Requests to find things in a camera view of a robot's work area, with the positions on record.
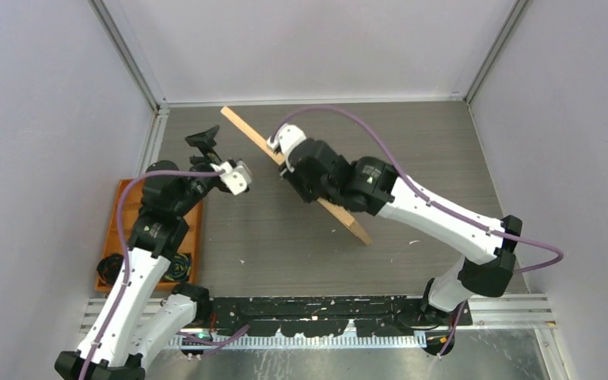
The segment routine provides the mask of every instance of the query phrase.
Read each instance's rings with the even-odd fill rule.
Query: orange wooden tray
[[[101,259],[107,257],[113,253],[120,253],[120,240],[118,238],[117,233],[117,221],[116,221],[116,209],[117,209],[117,201],[120,198],[120,194],[124,188],[127,187],[131,180],[120,180],[120,184],[118,184],[117,194],[115,200],[113,201],[113,211],[111,213],[111,222],[108,225],[108,233],[106,234],[106,242],[104,243],[104,252],[101,255]],[[141,197],[143,196],[143,182],[134,186],[131,190],[127,198],[124,202],[124,208],[122,210],[122,216],[124,220],[124,226],[126,227],[124,230],[124,236],[129,238],[131,233],[131,226],[134,225],[134,222],[139,216],[139,208],[141,207]],[[178,253],[184,255],[190,255],[192,259],[192,269],[190,270],[190,277],[188,281],[190,283],[195,283],[197,278],[197,264],[199,262],[200,256],[200,246],[201,246],[201,222],[202,222],[202,214],[203,214],[203,202],[199,202],[193,209],[185,215],[185,222],[190,226],[190,230],[185,235],[183,242],[180,244],[180,248],[178,249]],[[156,291],[170,291],[176,286],[177,283],[169,282],[169,281],[160,281],[155,287]],[[100,291],[102,293],[108,293],[111,291],[112,286],[106,285],[101,279],[99,275],[97,275],[97,279],[94,283],[94,289]]]

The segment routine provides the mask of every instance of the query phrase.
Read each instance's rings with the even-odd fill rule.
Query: white panel
[[[56,379],[152,114],[85,0],[0,2],[0,379]]]
[[[109,0],[169,102],[463,96],[514,0]]]
[[[608,2],[532,2],[473,111],[503,210],[566,254],[530,287],[549,296],[578,378],[608,378]]]

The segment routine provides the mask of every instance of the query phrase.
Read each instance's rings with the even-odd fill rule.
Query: gray wooden table
[[[386,141],[409,174],[463,207],[500,217],[488,169],[462,102],[345,104]],[[233,108],[263,136],[298,106]],[[220,107],[174,108],[160,159],[188,169],[195,151],[184,137],[220,124],[216,149],[241,158],[255,182],[247,194],[213,192],[205,203],[200,283],[217,296],[422,294],[459,253],[412,227],[356,215],[370,236],[366,246],[317,203],[304,204],[277,167],[219,112]],[[353,123],[327,112],[295,121],[309,137],[324,139],[349,161],[384,158]],[[510,292],[525,292],[514,278]]]

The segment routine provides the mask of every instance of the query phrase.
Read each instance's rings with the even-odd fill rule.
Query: purple cable
[[[157,176],[176,176],[176,177],[217,177],[222,172],[179,172],[177,170],[156,170],[153,172],[144,173],[139,177],[131,180],[127,187],[124,188],[122,194],[120,194],[120,199],[117,202],[116,209],[116,219],[117,219],[117,233],[120,238],[120,248],[124,254],[123,265],[124,265],[124,276],[122,280],[122,284],[120,285],[120,290],[117,293],[116,300],[112,304],[111,308],[108,310],[108,314],[106,314],[106,319],[104,323],[101,324],[101,327],[97,331],[97,336],[94,338],[94,342],[92,342],[89,351],[87,353],[87,357],[85,358],[85,362],[82,364],[82,368],[80,369],[80,375],[78,376],[78,380],[84,380],[87,375],[87,369],[89,368],[89,363],[92,361],[92,357],[94,356],[94,352],[97,350],[97,347],[101,343],[101,338],[104,336],[108,325],[110,324],[113,315],[115,315],[117,311],[117,307],[122,301],[122,297],[124,296],[124,292],[127,290],[127,284],[129,283],[129,274],[131,273],[131,269],[129,267],[129,249],[127,247],[127,240],[124,237],[124,228],[122,221],[122,209],[124,207],[124,201],[127,198],[129,192],[133,189],[136,184],[140,181],[145,180],[150,177]]]
[[[295,118],[298,115],[301,115],[303,113],[306,112],[311,112],[311,111],[330,111],[330,112],[335,112],[338,113],[342,116],[345,116],[346,118],[352,120],[353,122],[355,122],[356,124],[358,124],[360,127],[362,127],[362,129],[364,129],[370,136],[371,138],[374,139],[374,141],[378,144],[378,146],[381,148],[381,150],[383,150],[383,153],[386,155],[386,157],[388,158],[388,160],[390,161],[390,163],[393,164],[393,166],[395,167],[395,170],[397,171],[397,173],[399,174],[400,178],[407,184],[407,186],[416,194],[416,196],[419,196],[420,198],[424,199],[425,202],[430,202],[430,205],[437,208],[438,210],[440,210],[441,212],[445,212],[448,215],[461,220],[471,226],[475,226],[476,228],[478,228],[479,230],[484,231],[484,233],[486,233],[487,231],[491,231],[491,234],[499,236],[503,239],[507,239],[507,240],[512,240],[512,241],[517,241],[518,243],[523,243],[523,244],[527,244],[527,245],[532,245],[533,247],[537,247],[537,248],[541,248],[541,249],[546,249],[548,251],[551,251],[553,253],[556,254],[556,257],[554,257],[552,260],[548,260],[545,261],[543,263],[540,264],[536,264],[536,265],[531,265],[529,267],[525,267],[525,268],[519,268],[514,270],[515,274],[519,274],[519,273],[525,273],[525,272],[530,272],[530,271],[534,271],[537,269],[542,269],[542,268],[546,268],[548,266],[554,265],[560,261],[563,260],[563,258],[565,257],[565,254],[563,253],[563,251],[561,251],[560,249],[558,249],[556,246],[551,245],[551,244],[547,244],[541,241],[536,241],[536,240],[531,240],[531,239],[527,239],[525,237],[520,237],[520,236],[515,236],[512,234],[507,234],[506,232],[500,232],[497,230],[492,230],[490,228],[490,226],[486,226],[485,224],[478,222],[474,219],[468,218],[454,210],[451,210],[450,208],[442,205],[441,203],[438,203],[437,201],[430,201],[430,197],[425,194],[424,192],[422,192],[420,189],[418,189],[412,182],[411,180],[409,180],[409,176],[407,175],[407,173],[405,172],[404,169],[402,169],[402,166],[400,165],[399,162],[397,162],[397,159],[395,158],[395,156],[390,152],[390,150],[388,149],[388,147],[386,146],[386,144],[381,140],[381,138],[378,137],[378,135],[376,134],[376,132],[367,124],[365,123],[362,119],[360,119],[358,116],[353,115],[352,113],[344,110],[343,108],[340,107],[336,107],[335,105],[330,105],[330,104],[323,104],[323,105],[311,105],[308,107],[303,107],[300,108],[294,112],[292,112],[290,115],[286,116],[285,119],[283,119],[283,122],[281,122],[281,124],[276,128],[274,134],[272,135],[272,137],[270,138],[272,141],[274,139],[274,137],[276,136],[276,133],[278,133],[279,129],[284,125],[287,124],[288,122],[290,122],[290,120],[292,120],[293,118]],[[454,334],[455,334],[455,329],[458,326],[458,322],[460,321],[460,315],[461,315],[461,310],[463,309],[462,305],[460,305],[459,307],[459,311],[456,314],[456,317],[453,321],[453,324],[451,324],[451,331],[450,331],[450,335],[449,335],[449,339],[446,341],[446,343],[444,344],[444,346],[442,347],[442,350],[439,351],[439,355],[442,355],[444,353],[444,351],[447,349],[449,342],[451,341],[451,339],[453,338]]]
[[[213,355],[216,352],[222,350],[226,345],[228,345],[228,344],[238,340],[242,336],[244,336],[248,332],[248,329],[250,329],[250,325],[245,325],[245,326],[241,327],[237,332],[234,333],[234,335],[232,335],[229,339],[227,339],[223,342],[209,342],[206,340],[201,340],[201,339],[197,338],[196,336],[194,336],[192,334],[188,334],[186,332],[179,332],[178,335],[182,335],[185,337],[186,340],[190,340],[190,341],[198,343],[198,344],[206,344],[208,346],[218,346],[218,347],[210,350],[209,352],[205,352],[199,356],[200,358],[206,358],[206,357]]]

